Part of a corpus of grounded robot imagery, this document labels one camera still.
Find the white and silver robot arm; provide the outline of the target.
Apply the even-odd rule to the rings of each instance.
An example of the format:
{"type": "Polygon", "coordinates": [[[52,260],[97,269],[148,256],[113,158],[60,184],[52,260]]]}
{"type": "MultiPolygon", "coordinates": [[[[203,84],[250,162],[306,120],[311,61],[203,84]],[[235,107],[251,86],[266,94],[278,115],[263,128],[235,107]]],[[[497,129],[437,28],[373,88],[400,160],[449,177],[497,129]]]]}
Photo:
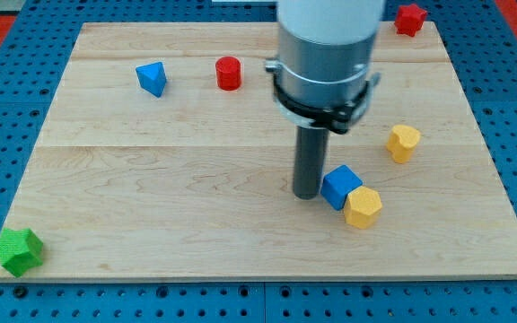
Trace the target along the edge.
{"type": "Polygon", "coordinates": [[[275,102],[297,126],[343,135],[369,107],[384,0],[279,0],[278,47],[265,63],[275,102]]]}

